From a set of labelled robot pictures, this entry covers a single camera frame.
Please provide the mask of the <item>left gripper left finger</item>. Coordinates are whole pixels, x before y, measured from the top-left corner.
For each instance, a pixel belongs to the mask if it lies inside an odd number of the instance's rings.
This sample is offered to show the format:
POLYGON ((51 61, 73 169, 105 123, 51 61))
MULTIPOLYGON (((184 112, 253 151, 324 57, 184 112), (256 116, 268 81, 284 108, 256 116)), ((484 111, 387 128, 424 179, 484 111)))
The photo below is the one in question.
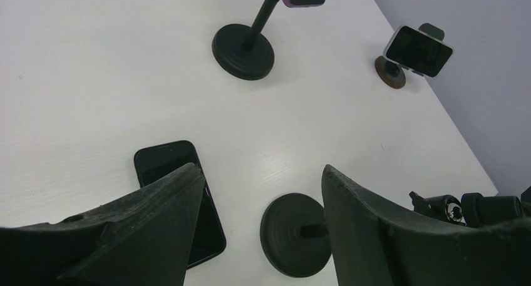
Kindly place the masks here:
POLYGON ((55 224, 1 229, 2 285, 183 285, 205 177, 188 163, 55 224))

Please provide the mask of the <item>brown base phone stand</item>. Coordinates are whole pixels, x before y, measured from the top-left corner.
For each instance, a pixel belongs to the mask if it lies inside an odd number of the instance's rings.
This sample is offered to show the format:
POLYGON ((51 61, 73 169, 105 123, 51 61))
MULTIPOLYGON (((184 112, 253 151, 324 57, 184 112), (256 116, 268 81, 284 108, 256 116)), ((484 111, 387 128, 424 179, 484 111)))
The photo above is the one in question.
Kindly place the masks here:
MULTIPOLYGON (((434 38, 439 39, 444 42, 444 38, 445 38, 444 30, 440 29, 439 27, 431 23, 423 23, 420 27, 415 28, 415 29, 419 29, 429 34, 430 36, 433 36, 434 38)), ((423 74, 419 74, 415 71, 412 71, 408 68, 405 68, 402 65, 397 65, 390 61, 385 60, 383 58, 383 53, 381 56, 378 56, 374 60, 374 67, 375 67, 375 70, 378 76, 381 78, 381 80, 393 89, 404 88, 404 86, 406 85, 406 73, 405 73, 406 71, 410 71, 414 74, 417 74, 418 76, 428 77, 423 74)))

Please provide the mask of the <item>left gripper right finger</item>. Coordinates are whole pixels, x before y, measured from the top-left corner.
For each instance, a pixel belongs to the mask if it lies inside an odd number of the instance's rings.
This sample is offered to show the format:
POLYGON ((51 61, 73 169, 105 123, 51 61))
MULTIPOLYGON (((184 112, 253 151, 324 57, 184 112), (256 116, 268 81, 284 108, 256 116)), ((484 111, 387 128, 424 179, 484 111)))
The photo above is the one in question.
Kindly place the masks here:
POLYGON ((406 209, 326 165, 321 181, 339 285, 529 285, 530 219, 482 228, 406 209))

